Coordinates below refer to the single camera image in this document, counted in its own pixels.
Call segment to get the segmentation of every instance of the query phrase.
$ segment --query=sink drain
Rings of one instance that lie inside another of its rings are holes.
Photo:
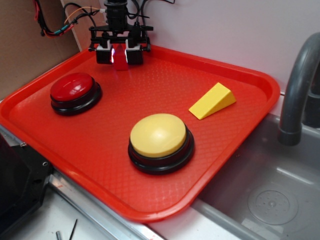
[[[298,212],[295,196],[274,184],[254,189],[249,195],[248,207],[255,218],[270,225],[286,224]]]

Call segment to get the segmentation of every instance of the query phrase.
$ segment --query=yellow block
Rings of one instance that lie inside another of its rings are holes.
[[[235,102],[233,93],[218,82],[190,107],[189,111],[201,120]]]

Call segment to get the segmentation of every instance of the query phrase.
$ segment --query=orange wire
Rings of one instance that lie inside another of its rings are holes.
[[[66,24],[66,22],[70,19],[70,17],[75,14],[76,12],[78,12],[79,10],[81,9],[94,9],[94,10],[100,10],[100,8],[96,8],[96,7],[91,7],[91,6],[83,6],[83,7],[80,7],[78,8],[77,10],[75,10],[73,13],[71,13],[67,19],[64,21],[64,24]]]

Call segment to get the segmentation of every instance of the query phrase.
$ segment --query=stainless steel sink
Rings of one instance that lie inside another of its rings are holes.
[[[243,239],[318,240],[320,131],[304,126],[301,142],[284,146],[278,124],[269,114],[199,195],[205,204],[193,207],[227,220]]]

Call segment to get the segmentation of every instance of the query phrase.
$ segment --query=cardboard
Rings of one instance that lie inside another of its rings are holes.
[[[58,30],[60,0],[40,0],[40,4],[49,28]],[[79,52],[71,31],[57,38],[40,35],[32,0],[2,1],[1,9],[0,100]]]

